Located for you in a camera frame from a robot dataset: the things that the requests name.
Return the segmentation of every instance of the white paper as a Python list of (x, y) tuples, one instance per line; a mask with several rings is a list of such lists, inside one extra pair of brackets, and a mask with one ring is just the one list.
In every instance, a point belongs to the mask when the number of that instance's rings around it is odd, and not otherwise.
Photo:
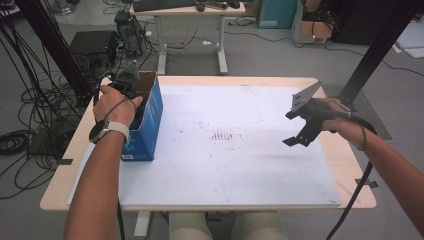
[(299, 89), (165, 85), (161, 92), (155, 159), (121, 162), (122, 205), (340, 204), (319, 141), (309, 147), (282, 142), (305, 125), (285, 117)]

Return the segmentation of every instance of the keyboard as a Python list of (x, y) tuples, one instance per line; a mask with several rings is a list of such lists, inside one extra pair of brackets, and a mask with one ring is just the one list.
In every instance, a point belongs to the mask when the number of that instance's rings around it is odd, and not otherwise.
[(141, 0), (134, 1), (134, 12), (196, 6), (196, 0)]

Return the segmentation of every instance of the black pole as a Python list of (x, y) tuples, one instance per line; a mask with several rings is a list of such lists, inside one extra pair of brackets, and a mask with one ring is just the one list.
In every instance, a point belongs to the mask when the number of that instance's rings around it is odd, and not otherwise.
[(69, 82), (78, 102), (83, 106), (87, 106), (92, 96), (91, 87), (81, 74), (72, 58), (68, 44), (40, 0), (15, 0), (15, 2)]
[(422, 3), (422, 0), (400, 0), (398, 2), (389, 20), (382, 27), (346, 86), (340, 92), (339, 98), (343, 104), (352, 105), (353, 100), (408, 26)]

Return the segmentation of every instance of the forearm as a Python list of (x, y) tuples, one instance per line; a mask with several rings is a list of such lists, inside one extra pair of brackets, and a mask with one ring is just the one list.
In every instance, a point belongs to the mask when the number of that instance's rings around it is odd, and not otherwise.
[(367, 145), (365, 154), (424, 236), (424, 174), (384, 140), (369, 131)]
[(114, 239), (123, 141), (121, 133), (109, 132), (91, 153), (72, 200), (65, 239)]

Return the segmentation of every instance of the gray floor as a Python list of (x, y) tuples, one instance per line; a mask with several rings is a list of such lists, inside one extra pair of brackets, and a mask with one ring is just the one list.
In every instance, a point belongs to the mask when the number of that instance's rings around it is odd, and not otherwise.
[[(32, 32), (24, 19), (15, 17), (16, 27), (31, 44), (37, 54), (42, 54), (37, 36)], [(92, 29), (113, 29), (113, 26), (61, 26), (63, 35), (70, 42), (76, 31)], [(255, 25), (230, 26), (231, 33), (254, 33), (268, 39), (289, 38), (289, 30), (260, 30)], [(167, 42), (183, 41), (187, 31), (174, 31), (167, 36)], [(216, 42), (214, 30), (202, 30), (186, 49), (171, 50), (167, 65), (168, 75), (219, 75), (218, 61), (214, 57), (213, 45), (203, 45), (204, 39)], [(327, 41), (331, 49), (350, 49), (365, 53), (366, 46), (335, 44)], [(253, 35), (225, 35), (225, 49), (229, 75), (231, 76), (283, 76), (314, 77), (325, 84), (343, 85), (355, 70), (361, 56), (347, 51), (329, 51), (320, 45), (306, 45), (296, 48), (288, 39), (271, 42)], [(20, 95), (25, 90), (17, 76), (10, 59), (3, 48), (0, 48), (2, 87), (0, 88), (0, 113), (2, 123), (0, 134), (12, 130), (23, 129), (18, 122), (18, 110), (22, 103)], [(155, 70), (157, 56), (150, 58), (152, 62), (143, 66), (144, 70)], [(423, 72), (424, 59), (412, 59), (405, 53), (396, 54), (390, 51), (385, 61), (393, 67), (409, 68)], [(381, 64), (363, 88), (368, 101), (390, 133), (389, 143), (407, 157), (419, 169), (424, 171), (423, 146), (424, 122), (421, 103), (424, 91), (424, 77), (408, 71), (393, 70)], [(29, 110), (23, 111), (22, 119), (26, 119)], [(367, 159), (353, 149), (358, 162), (364, 168)], [(0, 157), (0, 169), (3, 171), (19, 156)], [(13, 176), (17, 168), (0, 178), (0, 195), (9, 195), (16, 189)], [(25, 178), (39, 174), (35, 164), (29, 163), (25, 168)], [(371, 180), (376, 180), (380, 187), (373, 189), (377, 199), (377, 207), (366, 210), (352, 210), (335, 235), (334, 239), (421, 239), (417, 230), (406, 217), (396, 199), (393, 197), (380, 176), (374, 171)], [(39, 207), (47, 184), (28, 190), (8, 200), (0, 200), (0, 239), (61, 239), (66, 213), (47, 212)], [(290, 210), (282, 211), (289, 239), (324, 239), (338, 220), (339, 210)], [(221, 221), (210, 221), (210, 228), (215, 239), (229, 239), (234, 214), (211, 213), (211, 218)], [(124, 214), (127, 236), (134, 229), (136, 214)], [(148, 239), (167, 239), (167, 224), (159, 213), (151, 219)]]

